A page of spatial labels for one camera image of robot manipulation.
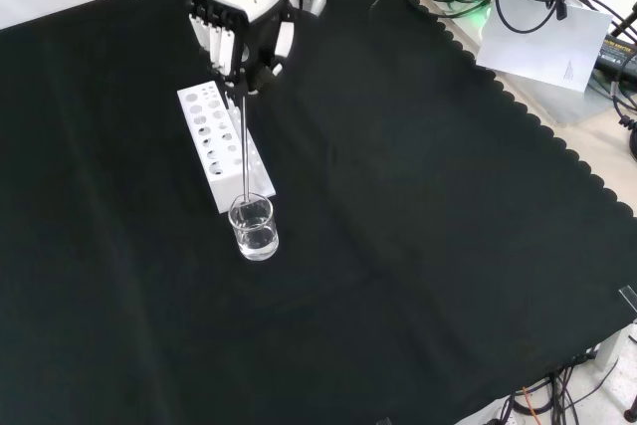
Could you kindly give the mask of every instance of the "white robot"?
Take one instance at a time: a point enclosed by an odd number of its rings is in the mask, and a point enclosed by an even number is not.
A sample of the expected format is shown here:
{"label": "white robot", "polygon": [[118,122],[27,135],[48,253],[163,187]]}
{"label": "white robot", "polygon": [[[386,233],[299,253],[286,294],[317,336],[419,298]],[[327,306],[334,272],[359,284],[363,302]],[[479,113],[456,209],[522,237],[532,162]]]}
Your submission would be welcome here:
{"label": "white robot", "polygon": [[213,73],[238,100],[283,69],[295,10],[318,16],[324,6],[325,0],[192,0],[190,22]]}

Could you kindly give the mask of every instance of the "black cloth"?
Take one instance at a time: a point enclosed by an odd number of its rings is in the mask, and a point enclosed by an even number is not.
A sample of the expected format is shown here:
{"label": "black cloth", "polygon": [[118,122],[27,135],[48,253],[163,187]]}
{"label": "black cloth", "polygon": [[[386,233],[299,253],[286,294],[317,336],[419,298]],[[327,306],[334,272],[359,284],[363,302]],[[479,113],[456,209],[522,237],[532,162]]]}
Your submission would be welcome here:
{"label": "black cloth", "polygon": [[404,0],[328,0],[250,105],[242,260],[176,91],[185,0],[0,33],[0,422],[453,424],[627,325],[631,211]]}

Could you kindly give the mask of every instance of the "stirring rod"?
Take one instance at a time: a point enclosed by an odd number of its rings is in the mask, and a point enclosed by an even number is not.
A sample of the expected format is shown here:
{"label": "stirring rod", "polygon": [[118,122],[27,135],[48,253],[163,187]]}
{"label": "stirring rod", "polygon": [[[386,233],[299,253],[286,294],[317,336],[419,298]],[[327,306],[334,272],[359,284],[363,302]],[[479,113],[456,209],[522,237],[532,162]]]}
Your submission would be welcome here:
{"label": "stirring rod", "polygon": [[246,97],[241,96],[241,159],[243,164],[243,199],[247,203],[250,195],[250,172],[248,167],[248,124],[246,122]]}

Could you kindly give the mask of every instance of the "hole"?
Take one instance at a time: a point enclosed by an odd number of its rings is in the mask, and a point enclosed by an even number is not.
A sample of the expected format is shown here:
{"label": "hole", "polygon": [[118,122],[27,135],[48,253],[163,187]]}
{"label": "hole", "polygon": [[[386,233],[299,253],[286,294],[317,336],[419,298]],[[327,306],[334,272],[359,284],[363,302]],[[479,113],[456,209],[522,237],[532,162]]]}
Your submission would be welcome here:
{"label": "hole", "polygon": [[212,174],[217,174],[217,175],[223,173],[223,170],[219,167],[219,161],[215,161],[214,163],[212,163],[208,167],[208,171],[210,171]]}

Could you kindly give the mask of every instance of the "glass beaker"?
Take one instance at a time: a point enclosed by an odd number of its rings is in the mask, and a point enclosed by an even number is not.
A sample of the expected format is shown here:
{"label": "glass beaker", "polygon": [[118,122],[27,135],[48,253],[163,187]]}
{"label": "glass beaker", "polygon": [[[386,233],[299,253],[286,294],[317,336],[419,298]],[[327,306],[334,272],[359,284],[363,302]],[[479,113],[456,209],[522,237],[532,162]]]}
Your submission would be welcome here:
{"label": "glass beaker", "polygon": [[250,261],[272,257],[279,247],[274,208],[270,200],[260,194],[237,196],[228,211],[228,219],[235,231],[239,250]]}

